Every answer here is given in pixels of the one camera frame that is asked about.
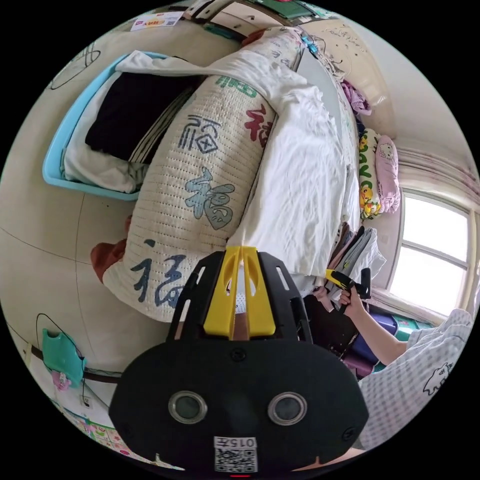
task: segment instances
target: qr code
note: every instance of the qr code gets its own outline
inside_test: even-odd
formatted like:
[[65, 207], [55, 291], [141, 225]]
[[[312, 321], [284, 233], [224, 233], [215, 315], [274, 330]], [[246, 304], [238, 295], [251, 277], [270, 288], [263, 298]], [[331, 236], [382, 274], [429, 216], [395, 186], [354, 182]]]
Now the qr code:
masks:
[[244, 449], [215, 449], [215, 470], [229, 473], [253, 473], [257, 471], [257, 451]]

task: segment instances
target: pink pillow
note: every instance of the pink pillow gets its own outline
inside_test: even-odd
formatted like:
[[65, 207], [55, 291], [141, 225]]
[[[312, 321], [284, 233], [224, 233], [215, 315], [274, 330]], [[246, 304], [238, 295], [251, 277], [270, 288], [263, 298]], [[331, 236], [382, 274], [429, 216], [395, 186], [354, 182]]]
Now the pink pillow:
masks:
[[394, 213], [400, 206], [399, 154], [393, 140], [382, 135], [375, 153], [375, 170], [381, 212]]

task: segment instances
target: yellow bracket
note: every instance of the yellow bracket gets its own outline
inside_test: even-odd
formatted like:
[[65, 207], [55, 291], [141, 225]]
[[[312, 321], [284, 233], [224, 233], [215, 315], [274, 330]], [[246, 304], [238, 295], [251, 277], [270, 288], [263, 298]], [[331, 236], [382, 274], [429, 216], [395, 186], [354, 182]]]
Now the yellow bracket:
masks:
[[332, 276], [332, 273], [334, 273], [334, 272], [335, 272], [335, 270], [327, 269], [327, 271], [325, 273], [325, 278], [327, 280], [330, 280], [330, 282], [334, 283], [335, 285], [337, 285], [338, 287], [340, 287], [343, 290], [348, 289], [348, 287], [349, 287], [348, 285], [345, 285], [340, 280], [338, 280], [337, 278], [334, 278]]
[[254, 247], [227, 247], [203, 329], [207, 335], [233, 340], [237, 284], [243, 262], [248, 337], [270, 337], [276, 326], [267, 286]]

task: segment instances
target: blue plastic basket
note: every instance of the blue plastic basket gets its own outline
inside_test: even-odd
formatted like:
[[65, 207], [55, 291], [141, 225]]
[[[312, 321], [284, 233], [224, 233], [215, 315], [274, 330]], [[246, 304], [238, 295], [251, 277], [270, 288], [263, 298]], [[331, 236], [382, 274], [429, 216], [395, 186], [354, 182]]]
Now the blue plastic basket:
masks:
[[[166, 59], [167, 55], [161, 53], [152, 53], [149, 51], [143, 52], [153, 59]], [[122, 193], [115, 190], [101, 188], [99, 186], [87, 185], [79, 181], [66, 180], [61, 172], [62, 155], [67, 148], [67, 145], [72, 138], [72, 134], [77, 126], [77, 123], [82, 116], [85, 108], [89, 104], [93, 96], [98, 92], [102, 85], [115, 73], [115, 67], [123, 59], [127, 58], [128, 54], [121, 56], [108, 66], [100, 75], [98, 75], [88, 87], [80, 94], [71, 106], [70, 110], [62, 120], [58, 130], [51, 141], [45, 160], [43, 161], [42, 175], [45, 182], [55, 187], [62, 187], [64, 189], [78, 190], [86, 194], [97, 195], [99, 197], [108, 197], [111, 199], [135, 201], [139, 197], [139, 192]]]

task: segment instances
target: window frame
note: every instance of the window frame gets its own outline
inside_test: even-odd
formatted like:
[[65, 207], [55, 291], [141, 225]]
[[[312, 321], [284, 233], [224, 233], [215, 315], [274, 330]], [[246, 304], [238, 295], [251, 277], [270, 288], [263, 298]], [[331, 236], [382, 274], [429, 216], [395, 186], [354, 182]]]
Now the window frame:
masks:
[[[435, 250], [434, 248], [429, 248], [424, 245], [417, 244], [415, 242], [411, 242], [408, 240], [404, 240], [404, 226], [405, 226], [405, 198], [411, 198], [415, 200], [420, 200], [422, 202], [429, 202], [434, 205], [438, 205], [439, 207], [451, 210], [457, 214], [464, 216], [467, 220], [467, 251], [466, 251], [466, 261], [458, 260], [455, 257], [452, 257], [446, 253], [442, 253], [441, 251]], [[393, 261], [393, 266], [388, 277], [388, 282], [386, 285], [386, 289], [390, 291], [392, 287], [392, 283], [394, 281], [395, 273], [397, 271], [397, 266], [400, 257], [400, 250], [402, 247], [415, 250], [420, 253], [424, 253], [430, 255], [432, 257], [438, 258], [440, 260], [444, 260], [452, 265], [462, 268], [465, 271], [463, 276], [463, 282], [460, 287], [460, 291], [458, 292], [458, 297], [456, 301], [457, 308], [464, 308], [469, 301], [470, 294], [467, 291], [467, 286], [469, 285], [469, 278], [471, 276], [472, 271], [472, 243], [473, 243], [473, 226], [471, 222], [470, 212], [462, 208], [455, 203], [440, 198], [436, 195], [432, 195], [428, 192], [417, 191], [410, 188], [402, 188], [401, 194], [401, 214], [400, 214], [400, 226], [398, 229], [398, 240], [395, 252], [395, 259]]]

